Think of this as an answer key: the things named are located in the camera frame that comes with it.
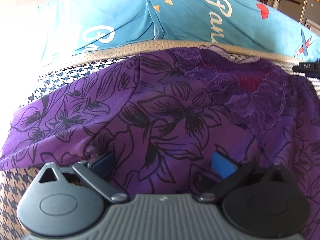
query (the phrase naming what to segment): purple shirt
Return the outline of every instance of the purple shirt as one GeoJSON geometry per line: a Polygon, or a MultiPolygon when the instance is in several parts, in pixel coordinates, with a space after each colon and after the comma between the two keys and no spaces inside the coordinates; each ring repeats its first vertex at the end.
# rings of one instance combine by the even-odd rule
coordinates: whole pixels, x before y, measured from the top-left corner
{"type": "Polygon", "coordinates": [[[319,239],[320,100],[312,84],[267,60],[227,57],[217,47],[139,54],[63,86],[15,113],[1,170],[112,151],[110,183],[132,197],[204,192],[219,180],[217,150],[257,166],[283,163],[311,205],[303,234],[319,239]]]}

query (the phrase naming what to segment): black circular pad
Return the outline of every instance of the black circular pad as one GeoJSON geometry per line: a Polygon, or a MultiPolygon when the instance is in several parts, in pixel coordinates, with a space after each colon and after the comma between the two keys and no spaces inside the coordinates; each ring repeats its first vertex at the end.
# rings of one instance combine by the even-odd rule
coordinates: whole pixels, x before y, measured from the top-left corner
{"type": "Polygon", "coordinates": [[[274,181],[235,189],[224,198],[222,209],[233,226],[263,238],[298,233],[309,217],[304,196],[289,184],[274,181]]]}
{"type": "Polygon", "coordinates": [[[36,194],[28,192],[18,206],[18,219],[34,234],[46,237],[71,236],[97,222],[104,212],[102,197],[68,183],[43,183],[36,194]]]}

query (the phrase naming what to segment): metal screw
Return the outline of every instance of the metal screw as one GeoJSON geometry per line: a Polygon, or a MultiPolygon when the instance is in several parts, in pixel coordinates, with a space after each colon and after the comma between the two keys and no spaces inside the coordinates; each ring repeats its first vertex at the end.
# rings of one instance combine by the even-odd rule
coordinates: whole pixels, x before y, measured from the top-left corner
{"type": "Polygon", "coordinates": [[[81,165],[87,165],[87,161],[79,161],[78,163],[81,165]]]}
{"type": "Polygon", "coordinates": [[[125,193],[116,193],[112,195],[111,199],[115,202],[123,202],[128,199],[128,196],[125,193]]]}
{"type": "Polygon", "coordinates": [[[212,202],[216,199],[216,195],[213,193],[202,193],[199,197],[201,202],[212,202]]]}

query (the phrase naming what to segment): black and white houndstooth pattern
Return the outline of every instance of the black and white houndstooth pattern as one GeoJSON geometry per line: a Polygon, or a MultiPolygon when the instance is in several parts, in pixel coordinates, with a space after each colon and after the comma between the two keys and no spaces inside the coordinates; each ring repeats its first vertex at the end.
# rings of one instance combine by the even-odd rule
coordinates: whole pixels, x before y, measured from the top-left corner
{"type": "Polygon", "coordinates": [[[72,83],[81,77],[97,72],[124,59],[125,57],[113,58],[110,60],[106,59],[43,75],[39,77],[37,87],[35,87],[31,95],[22,102],[21,106],[26,106],[32,101],[35,101],[66,84],[72,83]]]}

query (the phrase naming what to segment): purple lace appliqué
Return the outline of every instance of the purple lace appliqué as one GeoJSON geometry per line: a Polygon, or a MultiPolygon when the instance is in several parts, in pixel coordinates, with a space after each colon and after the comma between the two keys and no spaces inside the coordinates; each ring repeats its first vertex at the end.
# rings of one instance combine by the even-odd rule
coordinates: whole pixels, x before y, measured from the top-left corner
{"type": "Polygon", "coordinates": [[[258,57],[233,60],[217,47],[175,48],[180,68],[192,79],[203,81],[213,101],[230,111],[234,124],[246,125],[265,148],[267,131],[281,121],[287,74],[258,57]],[[186,65],[186,59],[194,62],[186,65]]]}

